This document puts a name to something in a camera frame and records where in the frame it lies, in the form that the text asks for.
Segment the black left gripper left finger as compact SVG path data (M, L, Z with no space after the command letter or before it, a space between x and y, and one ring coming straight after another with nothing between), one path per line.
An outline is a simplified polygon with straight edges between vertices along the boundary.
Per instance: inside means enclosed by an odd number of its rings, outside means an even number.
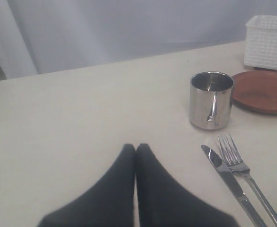
M84 194L47 214L40 227L132 227L135 148L125 144L107 172Z

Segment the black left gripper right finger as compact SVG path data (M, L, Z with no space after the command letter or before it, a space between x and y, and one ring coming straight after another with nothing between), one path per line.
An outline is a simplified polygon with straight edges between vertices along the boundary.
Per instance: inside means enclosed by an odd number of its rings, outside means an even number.
M226 214L179 184L148 144L136 150L136 188L142 227L224 227Z

